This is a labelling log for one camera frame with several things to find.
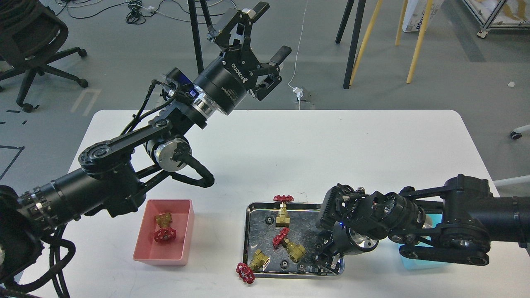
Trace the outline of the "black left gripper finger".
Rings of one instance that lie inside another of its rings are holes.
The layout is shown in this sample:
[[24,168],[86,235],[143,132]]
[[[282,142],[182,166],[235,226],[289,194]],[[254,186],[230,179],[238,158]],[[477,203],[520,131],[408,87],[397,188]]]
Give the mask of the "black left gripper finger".
[[254,8],[247,9],[247,15],[250,19],[259,19],[269,8],[268,2],[258,2]]
[[282,46],[270,59],[270,64],[280,65],[291,54],[291,52],[292,52],[291,47]]

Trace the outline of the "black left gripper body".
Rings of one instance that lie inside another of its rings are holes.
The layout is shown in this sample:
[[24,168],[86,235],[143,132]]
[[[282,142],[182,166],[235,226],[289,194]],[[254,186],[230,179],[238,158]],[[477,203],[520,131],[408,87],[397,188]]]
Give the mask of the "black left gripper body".
[[208,39],[221,52],[193,83],[193,107],[204,116],[214,110],[229,115],[248,93],[263,100],[281,82],[281,64],[259,62],[252,51],[251,31],[257,21],[248,17],[247,9],[229,9],[209,29]]

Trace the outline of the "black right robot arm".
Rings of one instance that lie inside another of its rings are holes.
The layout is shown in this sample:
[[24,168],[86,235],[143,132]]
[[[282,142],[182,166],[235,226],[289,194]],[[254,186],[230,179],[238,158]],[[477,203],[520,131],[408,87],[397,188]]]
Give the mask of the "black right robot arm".
[[495,197],[489,182],[459,174],[437,188],[367,194],[337,184],[325,195],[316,228],[323,244],[316,264],[343,270],[335,258],[376,249],[380,240],[399,243],[408,259],[485,266],[493,241],[529,249],[528,197]]

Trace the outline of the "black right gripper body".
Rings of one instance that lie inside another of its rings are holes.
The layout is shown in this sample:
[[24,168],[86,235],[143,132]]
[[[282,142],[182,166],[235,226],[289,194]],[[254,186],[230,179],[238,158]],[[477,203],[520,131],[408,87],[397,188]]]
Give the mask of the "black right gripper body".
[[335,259],[371,252],[379,243],[343,225],[335,225],[331,231],[319,232],[318,238],[320,247],[316,249],[316,264],[334,274],[343,270],[343,262]]

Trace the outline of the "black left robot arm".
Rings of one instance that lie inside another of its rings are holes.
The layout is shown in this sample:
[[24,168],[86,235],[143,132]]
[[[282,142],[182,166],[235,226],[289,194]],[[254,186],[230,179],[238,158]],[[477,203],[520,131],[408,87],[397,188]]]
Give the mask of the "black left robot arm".
[[263,100],[281,82],[291,48],[282,46],[269,62],[259,62],[251,48],[253,25],[269,7],[230,8],[215,25],[207,21],[219,56],[193,81],[178,68],[153,80],[122,133],[82,151],[81,168],[21,195],[2,185],[3,298],[29,298],[50,281],[59,297],[69,296],[63,269],[76,247],[63,238],[68,222],[102,210],[111,217],[138,211],[147,191],[168,177],[201,188],[214,184],[185,134],[195,125],[205,128],[215,111],[229,115],[247,94]]

